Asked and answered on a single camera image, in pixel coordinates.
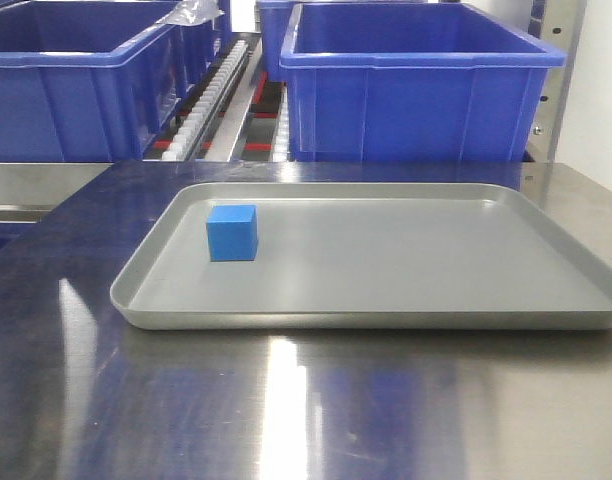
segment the metal rail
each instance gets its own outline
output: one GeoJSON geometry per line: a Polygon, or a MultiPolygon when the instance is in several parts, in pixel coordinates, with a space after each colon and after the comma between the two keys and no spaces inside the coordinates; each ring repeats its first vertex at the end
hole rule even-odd
{"type": "Polygon", "coordinates": [[[243,150],[242,132],[250,120],[250,104],[262,72],[262,46],[257,43],[239,86],[228,105],[228,109],[215,134],[204,159],[213,162],[228,162],[243,150]]]}
{"type": "Polygon", "coordinates": [[[273,143],[270,150],[269,162],[286,162],[289,160],[289,135],[288,135],[288,97],[286,87],[282,89],[282,100],[279,105],[277,125],[273,135],[273,143]]]}
{"type": "Polygon", "coordinates": [[[248,44],[238,41],[230,51],[206,90],[202,93],[191,113],[177,131],[168,149],[162,155],[164,162],[190,160],[201,149],[204,136],[215,115],[226,102],[246,65],[248,44]]]}

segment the plastic bag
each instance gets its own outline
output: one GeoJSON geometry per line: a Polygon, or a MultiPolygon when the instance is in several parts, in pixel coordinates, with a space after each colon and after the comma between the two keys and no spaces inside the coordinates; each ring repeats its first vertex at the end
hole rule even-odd
{"type": "Polygon", "coordinates": [[[217,0],[183,0],[159,23],[190,27],[210,22],[223,14],[217,0]]]}

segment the blue plastic bin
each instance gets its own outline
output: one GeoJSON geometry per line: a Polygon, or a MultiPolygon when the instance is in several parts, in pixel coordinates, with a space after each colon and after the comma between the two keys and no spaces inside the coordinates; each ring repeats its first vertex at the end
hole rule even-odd
{"type": "Polygon", "coordinates": [[[0,161],[142,158],[194,80],[183,34],[203,26],[155,23],[174,6],[1,7],[0,161]]]}
{"type": "Polygon", "coordinates": [[[303,4],[282,47],[306,161],[521,160],[565,55],[465,4],[303,4]]]}
{"type": "MultiPolygon", "coordinates": [[[[323,0],[326,2],[353,2],[353,0],[323,0]]],[[[354,0],[353,3],[362,3],[365,0],[354,0]]],[[[401,0],[408,3],[426,3],[426,0],[401,0]]],[[[279,67],[279,54],[281,53],[286,27],[293,6],[297,3],[307,3],[307,0],[257,0],[259,6],[259,20],[262,30],[262,46],[264,47],[264,62],[268,79],[271,82],[282,82],[286,78],[279,67]]]]}
{"type": "Polygon", "coordinates": [[[214,30],[216,34],[216,48],[215,53],[220,50],[225,50],[230,45],[233,39],[233,26],[231,21],[231,1],[234,0],[218,0],[217,5],[219,9],[224,12],[224,15],[217,17],[213,21],[214,30]]]}

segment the metal frame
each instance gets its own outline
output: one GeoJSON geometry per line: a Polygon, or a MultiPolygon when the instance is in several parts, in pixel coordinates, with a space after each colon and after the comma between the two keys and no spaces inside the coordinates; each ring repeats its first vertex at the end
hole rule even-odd
{"type": "Polygon", "coordinates": [[[564,69],[548,73],[529,143],[528,152],[540,161],[554,161],[562,128],[568,90],[575,65],[586,0],[535,0],[528,32],[564,50],[564,69]]]}

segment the bin rim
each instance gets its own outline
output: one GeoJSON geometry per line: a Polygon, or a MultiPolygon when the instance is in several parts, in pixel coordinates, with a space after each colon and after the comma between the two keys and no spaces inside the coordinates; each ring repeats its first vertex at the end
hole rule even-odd
{"type": "MultiPolygon", "coordinates": [[[[22,3],[60,3],[64,0],[25,0],[15,2],[1,7],[0,10],[15,8],[22,3]]],[[[67,0],[69,3],[75,1],[97,1],[99,3],[139,3],[143,0],[67,0]]],[[[148,47],[151,43],[171,31],[176,25],[158,23],[157,19],[152,25],[146,27],[137,35],[127,39],[109,52],[0,52],[0,68],[37,68],[37,67],[61,67],[61,68],[108,68],[121,67],[133,57],[148,47]]]]}
{"type": "Polygon", "coordinates": [[[292,8],[298,3],[411,3],[411,0],[257,0],[259,8],[262,9],[292,8]]]}
{"type": "MultiPolygon", "coordinates": [[[[322,2],[319,6],[348,2],[322,2]]],[[[372,1],[366,4],[397,3],[372,1]]],[[[510,35],[536,48],[537,52],[397,52],[397,53],[295,53],[299,23],[304,5],[295,4],[291,13],[280,55],[280,67],[285,69],[308,68],[374,68],[374,69],[458,69],[458,68],[552,68],[564,65],[566,54],[558,48],[533,37],[488,15],[472,5],[463,3],[409,3],[414,8],[453,8],[471,10],[501,26],[510,35]]]]}

